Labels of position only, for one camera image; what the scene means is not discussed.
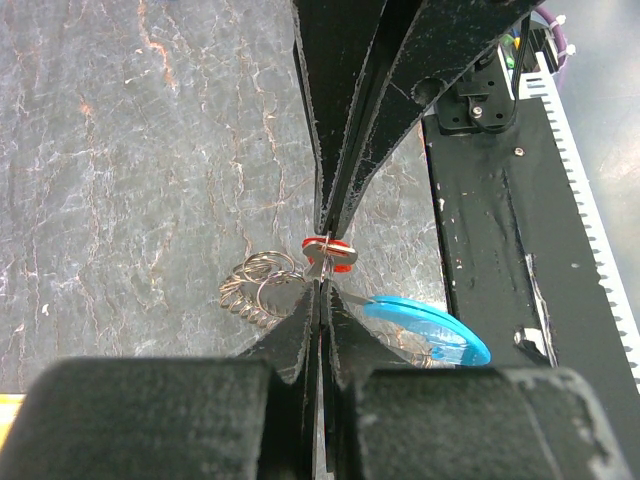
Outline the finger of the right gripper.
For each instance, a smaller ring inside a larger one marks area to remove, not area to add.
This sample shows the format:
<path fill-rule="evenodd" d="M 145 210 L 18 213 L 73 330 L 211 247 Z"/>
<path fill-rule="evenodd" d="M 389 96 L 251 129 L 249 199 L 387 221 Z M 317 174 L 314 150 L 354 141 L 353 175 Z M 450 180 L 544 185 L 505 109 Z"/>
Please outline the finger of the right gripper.
<path fill-rule="evenodd" d="M 342 161 L 329 232 L 342 238 L 375 173 L 426 111 L 537 1 L 422 1 L 364 93 L 364 118 Z"/>
<path fill-rule="evenodd" d="M 293 1 L 294 58 L 315 160 L 314 230 L 334 232 L 331 208 L 357 90 L 384 1 Z"/>

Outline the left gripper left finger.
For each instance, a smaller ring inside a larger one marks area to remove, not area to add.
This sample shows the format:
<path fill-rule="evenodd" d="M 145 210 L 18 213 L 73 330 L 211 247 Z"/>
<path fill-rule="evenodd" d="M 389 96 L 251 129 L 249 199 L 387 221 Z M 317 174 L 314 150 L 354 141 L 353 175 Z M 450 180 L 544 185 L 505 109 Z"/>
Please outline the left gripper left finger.
<path fill-rule="evenodd" d="M 32 384 L 5 479 L 311 479 L 320 287 L 234 358 L 76 357 Z"/>

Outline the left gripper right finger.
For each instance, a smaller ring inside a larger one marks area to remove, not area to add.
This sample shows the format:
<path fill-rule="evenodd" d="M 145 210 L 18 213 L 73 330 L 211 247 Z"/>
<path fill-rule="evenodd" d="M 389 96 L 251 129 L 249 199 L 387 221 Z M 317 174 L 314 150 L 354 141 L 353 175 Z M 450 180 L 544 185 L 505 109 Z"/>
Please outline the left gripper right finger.
<path fill-rule="evenodd" d="M 593 388 L 567 368 L 420 369 L 320 289 L 325 448 L 338 479 L 629 479 Z"/>

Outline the red tag key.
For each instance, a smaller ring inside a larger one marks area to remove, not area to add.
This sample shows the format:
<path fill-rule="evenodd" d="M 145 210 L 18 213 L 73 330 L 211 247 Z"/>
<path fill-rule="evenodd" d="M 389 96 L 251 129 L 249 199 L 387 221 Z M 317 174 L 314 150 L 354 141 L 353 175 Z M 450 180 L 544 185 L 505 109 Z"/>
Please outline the red tag key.
<path fill-rule="evenodd" d="M 304 272 L 307 278 L 324 279 L 333 274 L 349 273 L 358 260 L 353 247 L 327 236 L 306 238 L 302 242 L 302 253 L 309 263 Z"/>

